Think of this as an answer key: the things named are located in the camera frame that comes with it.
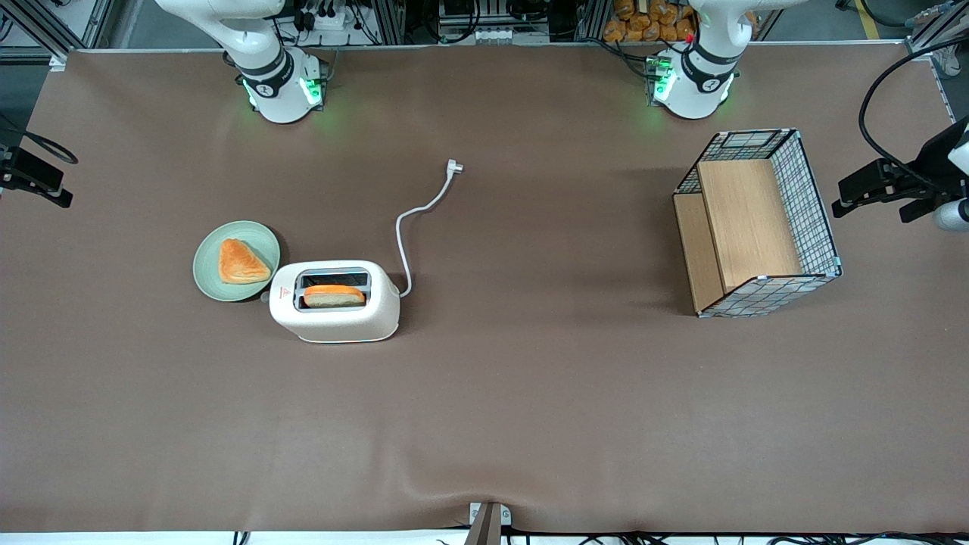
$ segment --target white toaster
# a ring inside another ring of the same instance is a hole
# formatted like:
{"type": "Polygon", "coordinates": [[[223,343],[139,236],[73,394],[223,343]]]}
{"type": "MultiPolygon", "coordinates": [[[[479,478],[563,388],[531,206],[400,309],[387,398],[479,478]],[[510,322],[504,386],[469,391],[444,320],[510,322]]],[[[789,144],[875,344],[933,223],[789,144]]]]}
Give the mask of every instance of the white toaster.
{"type": "Polygon", "coordinates": [[[308,261],[280,269],[269,289],[269,313],[279,325],[307,342],[369,342],[397,331],[400,295],[387,273],[369,261],[308,261]],[[309,286],[355,287],[362,306],[310,308],[303,301],[309,286]]]}

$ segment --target green plate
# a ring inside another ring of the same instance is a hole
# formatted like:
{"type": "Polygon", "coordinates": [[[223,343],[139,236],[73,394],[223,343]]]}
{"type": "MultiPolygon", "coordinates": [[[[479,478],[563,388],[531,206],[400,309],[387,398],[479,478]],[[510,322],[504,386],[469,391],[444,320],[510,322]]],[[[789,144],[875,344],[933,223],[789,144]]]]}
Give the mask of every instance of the green plate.
{"type": "Polygon", "coordinates": [[[276,274],[279,269],[279,240],[276,236],[262,223],[234,221],[212,231],[199,244],[192,262],[196,285],[215,301],[242,301],[263,291],[272,281],[272,275],[269,280],[255,284],[227,284],[219,277],[219,248],[225,239],[239,239],[248,244],[272,274],[276,274]]]}

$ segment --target toast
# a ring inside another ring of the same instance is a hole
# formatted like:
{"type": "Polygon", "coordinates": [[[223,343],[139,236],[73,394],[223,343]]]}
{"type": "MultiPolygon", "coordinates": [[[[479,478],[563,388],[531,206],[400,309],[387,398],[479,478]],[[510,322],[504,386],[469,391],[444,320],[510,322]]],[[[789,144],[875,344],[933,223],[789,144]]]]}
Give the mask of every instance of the toast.
{"type": "Polygon", "coordinates": [[[239,239],[225,239],[219,246],[219,277],[227,284],[265,282],[272,271],[239,239]]]}
{"type": "Polygon", "coordinates": [[[310,308],[363,306],[366,297],[350,286],[310,286],[303,291],[303,302],[310,308]]]}

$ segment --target wire mesh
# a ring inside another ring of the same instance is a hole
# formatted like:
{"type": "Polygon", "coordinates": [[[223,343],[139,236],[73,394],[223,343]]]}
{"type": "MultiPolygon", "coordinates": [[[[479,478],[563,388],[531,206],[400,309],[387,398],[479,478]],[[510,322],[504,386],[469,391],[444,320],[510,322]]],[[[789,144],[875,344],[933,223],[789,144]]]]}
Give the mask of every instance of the wire mesh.
{"type": "Polygon", "coordinates": [[[834,247],[824,203],[796,129],[718,133],[675,193],[701,192],[697,164],[702,161],[745,159],[769,159],[773,165],[804,274],[751,278],[700,312],[701,318],[762,316],[841,275],[841,260],[834,247]]]}

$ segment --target toaster slot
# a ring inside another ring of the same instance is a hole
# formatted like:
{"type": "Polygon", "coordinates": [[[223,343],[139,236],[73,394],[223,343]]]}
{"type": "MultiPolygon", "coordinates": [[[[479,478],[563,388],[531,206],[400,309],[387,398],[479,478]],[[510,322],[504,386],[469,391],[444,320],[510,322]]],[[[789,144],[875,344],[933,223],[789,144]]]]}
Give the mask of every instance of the toaster slot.
{"type": "Polygon", "coordinates": [[[370,301],[370,273],[360,267],[345,269],[312,269],[297,276],[296,289],[293,290],[293,306],[300,312],[352,312],[365,307],[370,301]],[[359,305],[314,308],[306,305],[303,295],[311,286],[350,286],[363,293],[364,301],[359,305]]]}

